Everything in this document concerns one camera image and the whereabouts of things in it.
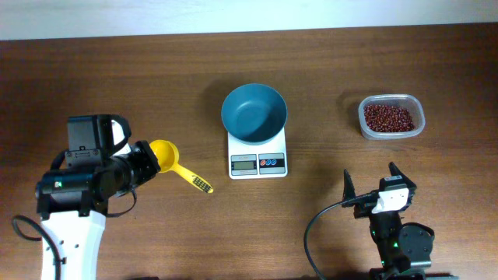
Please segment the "blue bowl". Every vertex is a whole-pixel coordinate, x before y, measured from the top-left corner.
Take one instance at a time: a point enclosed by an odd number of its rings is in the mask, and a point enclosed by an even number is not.
[[[221,118],[228,133],[239,141],[248,145],[264,144],[286,125],[286,101],[269,86],[243,85],[226,97]]]

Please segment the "digital scale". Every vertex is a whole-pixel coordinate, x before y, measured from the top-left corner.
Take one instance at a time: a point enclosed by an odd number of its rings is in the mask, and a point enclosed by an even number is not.
[[[228,134],[228,171],[230,178],[261,179],[287,175],[286,133],[282,129],[272,140],[248,145]]]

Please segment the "yellow spoon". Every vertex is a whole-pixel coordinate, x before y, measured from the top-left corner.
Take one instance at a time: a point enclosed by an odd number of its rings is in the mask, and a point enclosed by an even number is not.
[[[150,143],[150,148],[156,155],[157,162],[161,167],[160,173],[165,173],[172,170],[178,173],[178,175],[182,176],[188,183],[193,184],[199,190],[204,191],[208,194],[212,193],[213,189],[208,181],[202,179],[196,173],[193,173],[192,171],[178,164],[180,153],[173,143],[165,140],[155,140],[154,142]]]

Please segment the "white container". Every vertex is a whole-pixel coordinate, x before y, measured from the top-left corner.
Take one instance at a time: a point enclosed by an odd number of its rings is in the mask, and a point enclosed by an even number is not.
[[[363,109],[369,105],[388,105],[403,107],[408,110],[412,116],[415,129],[407,132],[375,132],[366,125],[365,113]],[[358,107],[359,125],[361,126],[361,134],[369,140],[389,140],[413,137],[426,126],[426,118],[423,116],[422,105],[413,96],[408,94],[383,94],[378,96],[367,97]]]

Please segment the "container of beans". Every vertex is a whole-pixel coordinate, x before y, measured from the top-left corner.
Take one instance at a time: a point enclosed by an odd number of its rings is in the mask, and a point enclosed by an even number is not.
[[[389,140],[413,137],[426,126],[422,105],[408,94],[367,97],[358,107],[363,137]]]

